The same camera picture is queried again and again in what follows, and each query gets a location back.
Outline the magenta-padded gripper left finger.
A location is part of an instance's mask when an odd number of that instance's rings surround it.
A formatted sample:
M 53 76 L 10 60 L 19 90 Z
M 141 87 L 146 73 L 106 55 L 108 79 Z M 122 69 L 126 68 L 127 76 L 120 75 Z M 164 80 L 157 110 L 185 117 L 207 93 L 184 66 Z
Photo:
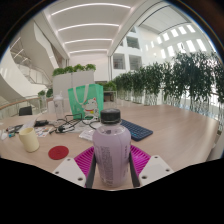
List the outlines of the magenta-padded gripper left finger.
M 75 158 L 65 158 L 53 171 L 53 174 L 81 187 L 91 188 L 94 182 L 95 168 L 94 147 L 90 147 Z

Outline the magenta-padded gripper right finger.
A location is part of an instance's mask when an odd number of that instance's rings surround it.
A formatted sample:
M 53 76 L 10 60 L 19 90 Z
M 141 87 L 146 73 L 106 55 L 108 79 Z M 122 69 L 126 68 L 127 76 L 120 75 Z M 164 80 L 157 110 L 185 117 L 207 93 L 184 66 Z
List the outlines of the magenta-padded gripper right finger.
M 173 173 L 173 169 L 159 156 L 150 156 L 131 146 L 130 172 L 134 188 L 143 187 Z

